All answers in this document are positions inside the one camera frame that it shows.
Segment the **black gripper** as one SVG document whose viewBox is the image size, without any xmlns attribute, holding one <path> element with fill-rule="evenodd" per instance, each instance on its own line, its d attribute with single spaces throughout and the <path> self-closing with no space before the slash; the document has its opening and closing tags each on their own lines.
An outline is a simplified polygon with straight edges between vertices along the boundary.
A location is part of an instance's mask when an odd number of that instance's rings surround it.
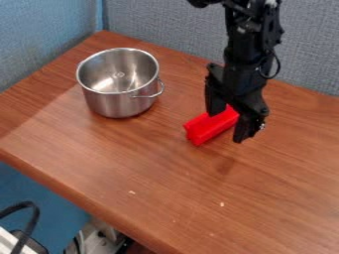
<svg viewBox="0 0 339 254">
<path fill-rule="evenodd" d="M 224 65 L 209 63 L 205 77 L 205 108 L 216 116 L 231 105 L 240 114 L 233 142 L 241 144 L 265 126 L 268 106 L 261 91 L 269 72 L 269 53 L 256 49 L 225 48 Z"/>
</svg>

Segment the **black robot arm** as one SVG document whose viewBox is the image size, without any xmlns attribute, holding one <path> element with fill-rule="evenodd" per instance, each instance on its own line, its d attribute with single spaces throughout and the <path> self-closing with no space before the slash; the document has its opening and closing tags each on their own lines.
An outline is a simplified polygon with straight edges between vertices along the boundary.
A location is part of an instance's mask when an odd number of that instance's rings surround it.
<svg viewBox="0 0 339 254">
<path fill-rule="evenodd" d="M 224 8 L 228 43 L 224 63 L 209 63 L 205 108 L 216 116 L 228 108 L 239 113 L 233 141 L 241 143 L 265 125 L 269 114 L 261 91 L 280 72 L 275 46 L 281 43 L 281 0 L 187 0 L 196 8 Z"/>
</svg>

